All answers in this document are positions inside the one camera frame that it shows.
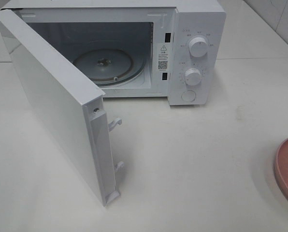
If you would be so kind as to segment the upper white power knob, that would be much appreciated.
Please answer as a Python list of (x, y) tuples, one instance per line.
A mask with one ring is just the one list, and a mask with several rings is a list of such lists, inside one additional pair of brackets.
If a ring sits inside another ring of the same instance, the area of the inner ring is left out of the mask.
[(189, 53), (192, 57), (200, 58), (207, 53), (209, 42), (202, 35), (196, 35), (188, 42)]

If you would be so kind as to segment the white microwave door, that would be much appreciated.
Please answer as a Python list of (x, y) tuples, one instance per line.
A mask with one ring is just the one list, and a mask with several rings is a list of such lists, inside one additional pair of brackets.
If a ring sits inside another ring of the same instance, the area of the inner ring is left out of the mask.
[(102, 205), (119, 196), (104, 92), (11, 10), (0, 33), (26, 97)]

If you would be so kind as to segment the white microwave oven body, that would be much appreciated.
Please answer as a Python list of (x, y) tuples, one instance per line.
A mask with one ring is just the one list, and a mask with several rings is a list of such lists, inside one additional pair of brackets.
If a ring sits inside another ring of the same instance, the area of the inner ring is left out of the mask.
[[(15, 12), (71, 64), (103, 48), (144, 57), (145, 66), (134, 78), (98, 86), (103, 98), (166, 97), (170, 105), (207, 101), (226, 19), (215, 0), (12, 0), (2, 10)], [(188, 48), (196, 35), (209, 42), (200, 58)], [(196, 86), (185, 83), (191, 68), (202, 73)], [(196, 93), (195, 101), (182, 100), (187, 90)]]

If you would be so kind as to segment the glass microwave turntable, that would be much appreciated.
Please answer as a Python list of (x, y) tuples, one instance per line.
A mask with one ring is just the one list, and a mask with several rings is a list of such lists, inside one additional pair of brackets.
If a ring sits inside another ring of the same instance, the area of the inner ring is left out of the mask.
[(111, 86), (137, 76), (144, 68), (142, 56), (121, 49), (95, 49), (80, 55), (73, 65), (98, 86)]

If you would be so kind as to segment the round white door button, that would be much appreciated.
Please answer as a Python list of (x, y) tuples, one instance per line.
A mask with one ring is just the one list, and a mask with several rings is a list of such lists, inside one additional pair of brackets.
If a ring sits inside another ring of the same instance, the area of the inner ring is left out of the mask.
[(185, 102), (193, 102), (196, 99), (196, 93), (193, 90), (187, 90), (182, 93), (181, 98)]

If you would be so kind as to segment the white timer knob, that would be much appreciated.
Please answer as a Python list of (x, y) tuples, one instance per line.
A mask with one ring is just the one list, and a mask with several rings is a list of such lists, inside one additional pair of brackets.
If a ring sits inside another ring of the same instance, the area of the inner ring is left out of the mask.
[(197, 68), (185, 71), (185, 83), (189, 86), (196, 86), (202, 81), (202, 73)]

